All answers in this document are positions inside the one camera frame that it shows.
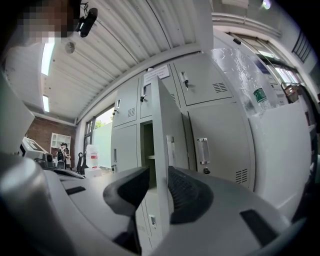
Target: label on locker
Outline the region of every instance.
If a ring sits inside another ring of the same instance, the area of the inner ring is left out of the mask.
[[[143,86],[151,84],[151,79],[158,76],[160,79],[167,78],[170,76],[167,65],[154,69],[143,76]]]

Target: open locker door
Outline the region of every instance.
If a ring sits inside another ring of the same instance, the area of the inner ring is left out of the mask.
[[[188,169],[188,152],[181,111],[158,77],[151,81],[151,97],[156,184],[164,237],[169,231],[173,211],[168,190],[168,166]]]

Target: ceiling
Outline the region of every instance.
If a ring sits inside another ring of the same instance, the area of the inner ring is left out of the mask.
[[[6,73],[18,96],[40,111],[49,97],[51,115],[80,113],[110,83],[135,65],[169,49],[196,43],[193,0],[90,0],[98,18],[89,35],[56,42],[48,76],[41,74],[43,44],[16,48]],[[68,54],[66,43],[75,51]]]

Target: frosted glass panel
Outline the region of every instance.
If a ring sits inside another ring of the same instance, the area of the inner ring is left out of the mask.
[[[112,122],[93,130],[92,144],[98,148],[98,164],[111,168]]]

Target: brick wall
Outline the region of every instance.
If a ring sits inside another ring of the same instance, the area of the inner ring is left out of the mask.
[[[52,133],[71,136],[71,166],[75,166],[75,138],[76,127],[35,117],[27,131],[30,139],[35,140],[41,147],[50,153]]]

